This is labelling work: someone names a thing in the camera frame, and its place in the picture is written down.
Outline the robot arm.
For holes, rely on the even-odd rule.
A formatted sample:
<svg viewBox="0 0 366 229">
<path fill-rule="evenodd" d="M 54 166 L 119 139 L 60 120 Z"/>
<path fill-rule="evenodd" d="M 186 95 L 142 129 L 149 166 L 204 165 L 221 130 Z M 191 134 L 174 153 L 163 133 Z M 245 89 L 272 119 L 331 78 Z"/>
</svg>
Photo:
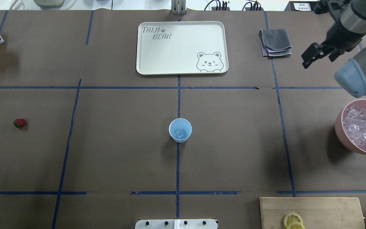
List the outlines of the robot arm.
<svg viewBox="0 0 366 229">
<path fill-rule="evenodd" d="M 326 42 L 337 48 L 329 58 L 333 60 L 356 46 L 361 48 L 336 71 L 335 80 L 353 97 L 361 98 L 366 96 L 366 46 L 361 44 L 366 35 L 366 0 L 331 0 L 328 8 L 335 22 Z"/>
</svg>

